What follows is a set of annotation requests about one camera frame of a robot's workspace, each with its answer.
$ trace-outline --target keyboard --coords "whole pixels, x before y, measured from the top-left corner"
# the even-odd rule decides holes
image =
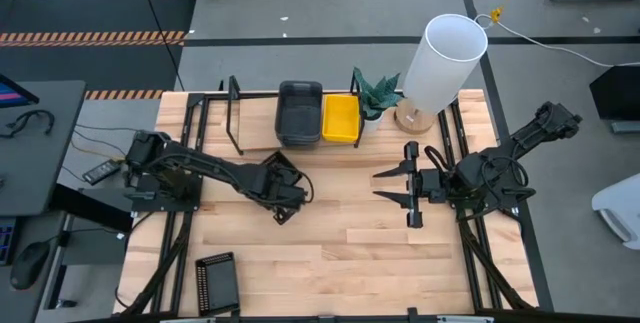
[[[13,245],[17,242],[15,217],[0,217],[0,266],[11,264]]]

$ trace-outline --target white chair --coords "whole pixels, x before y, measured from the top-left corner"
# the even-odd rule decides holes
[[[625,247],[640,250],[640,174],[596,193],[591,205]]]

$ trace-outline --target computer mouse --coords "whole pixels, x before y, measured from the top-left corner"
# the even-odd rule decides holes
[[[29,289],[37,280],[49,255],[48,242],[34,242],[13,261],[11,286],[18,290]]]

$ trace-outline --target white cable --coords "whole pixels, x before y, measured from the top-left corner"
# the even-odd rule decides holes
[[[487,15],[487,14],[478,14],[478,16],[474,19],[474,21],[476,21],[476,23],[477,23],[477,22],[478,22],[478,18],[480,18],[480,17],[483,17],[483,18],[489,18],[489,20],[491,20],[491,17],[490,17],[489,15]],[[540,43],[540,42],[538,42],[538,41],[535,41],[535,40],[533,40],[533,39],[531,39],[531,38],[529,38],[529,37],[525,36],[524,34],[520,34],[520,33],[516,32],[516,31],[514,31],[513,29],[511,29],[511,28],[509,28],[509,27],[505,26],[504,24],[502,24],[502,23],[500,23],[500,22],[497,22],[497,24],[498,24],[500,27],[502,27],[504,30],[506,30],[507,32],[509,32],[509,33],[511,33],[511,34],[513,34],[513,35],[515,35],[515,36],[518,36],[518,37],[520,37],[520,38],[526,39],[527,41],[529,41],[529,42],[531,42],[531,43],[533,43],[533,44],[539,45],[539,46],[540,46],[540,47],[542,47],[542,48],[547,48],[547,49],[551,49],[551,50],[559,50],[559,51],[567,52],[567,53],[573,54],[573,55],[575,55],[575,56],[578,56],[578,57],[580,57],[580,58],[582,58],[582,59],[586,60],[586,61],[587,61],[587,62],[589,62],[589,63],[592,63],[592,64],[595,64],[595,65],[597,65],[597,66],[600,66],[600,67],[611,68],[611,67],[624,67],[624,66],[640,65],[640,62],[622,63],[622,64],[606,64],[606,63],[600,63],[600,62],[597,62],[597,61],[595,61],[595,60],[593,60],[593,59],[591,59],[591,58],[589,58],[589,57],[587,57],[587,56],[584,56],[584,55],[582,55],[582,54],[578,53],[578,52],[574,52],[574,51],[572,51],[571,49],[567,49],[567,48],[563,48],[563,47],[555,47],[555,46],[550,46],[550,45],[542,44],[542,43]],[[483,29],[487,29],[487,28],[491,28],[492,26],[493,26],[493,22],[492,22],[491,24],[489,24],[488,26],[486,26],[486,27],[483,27],[482,25],[481,25],[480,27],[482,27]]]

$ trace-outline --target potted plant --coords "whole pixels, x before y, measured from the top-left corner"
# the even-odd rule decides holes
[[[364,132],[378,129],[380,121],[387,108],[395,107],[402,97],[395,92],[400,73],[392,78],[382,77],[378,84],[372,86],[364,77],[360,69],[353,68],[353,76],[360,85],[360,97],[364,111]]]

